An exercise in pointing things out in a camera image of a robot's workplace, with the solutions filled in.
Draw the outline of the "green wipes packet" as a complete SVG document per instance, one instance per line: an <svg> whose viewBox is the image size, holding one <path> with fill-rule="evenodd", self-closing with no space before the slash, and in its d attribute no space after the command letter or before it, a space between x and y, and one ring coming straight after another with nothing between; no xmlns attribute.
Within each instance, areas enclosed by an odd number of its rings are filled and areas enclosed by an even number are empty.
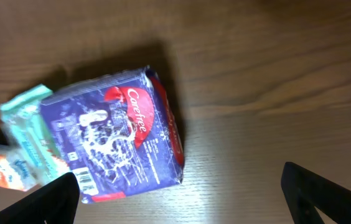
<svg viewBox="0 0 351 224"><path fill-rule="evenodd" d="M70 171L40 113L40 102L52 94L40 84L0 105L4 132L22 148L22 155L42 185Z"/></svg>

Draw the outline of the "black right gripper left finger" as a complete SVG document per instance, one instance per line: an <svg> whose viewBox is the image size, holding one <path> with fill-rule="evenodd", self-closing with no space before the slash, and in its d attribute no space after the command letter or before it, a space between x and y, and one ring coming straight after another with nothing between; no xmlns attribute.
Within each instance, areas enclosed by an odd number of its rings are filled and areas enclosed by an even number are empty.
<svg viewBox="0 0 351 224"><path fill-rule="evenodd" d="M80 189L68 172L0 211L0 224L73 224Z"/></svg>

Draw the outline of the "small orange packet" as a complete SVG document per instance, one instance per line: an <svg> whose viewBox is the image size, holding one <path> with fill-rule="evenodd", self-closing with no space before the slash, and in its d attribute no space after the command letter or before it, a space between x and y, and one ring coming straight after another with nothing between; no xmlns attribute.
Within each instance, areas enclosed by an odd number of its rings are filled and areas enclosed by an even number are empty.
<svg viewBox="0 0 351 224"><path fill-rule="evenodd" d="M19 148L0 149L0 187L26 192L38 181Z"/></svg>

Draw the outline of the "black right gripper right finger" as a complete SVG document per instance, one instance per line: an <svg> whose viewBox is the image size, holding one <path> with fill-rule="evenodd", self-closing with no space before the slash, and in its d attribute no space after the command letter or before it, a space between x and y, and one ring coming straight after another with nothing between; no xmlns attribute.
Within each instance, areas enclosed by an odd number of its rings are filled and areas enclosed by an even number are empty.
<svg viewBox="0 0 351 224"><path fill-rule="evenodd" d="M294 223L321 223L319 213L336 223L351 223L351 190L293 162L286 162L281 188Z"/></svg>

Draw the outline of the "purple red snack pack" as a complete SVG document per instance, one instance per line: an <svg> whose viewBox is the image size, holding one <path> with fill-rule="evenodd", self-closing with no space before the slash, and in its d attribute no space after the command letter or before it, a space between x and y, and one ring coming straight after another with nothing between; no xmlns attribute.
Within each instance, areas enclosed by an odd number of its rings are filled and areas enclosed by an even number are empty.
<svg viewBox="0 0 351 224"><path fill-rule="evenodd" d="M83 203L179 185L184 153L166 91L149 67L70 85L40 113Z"/></svg>

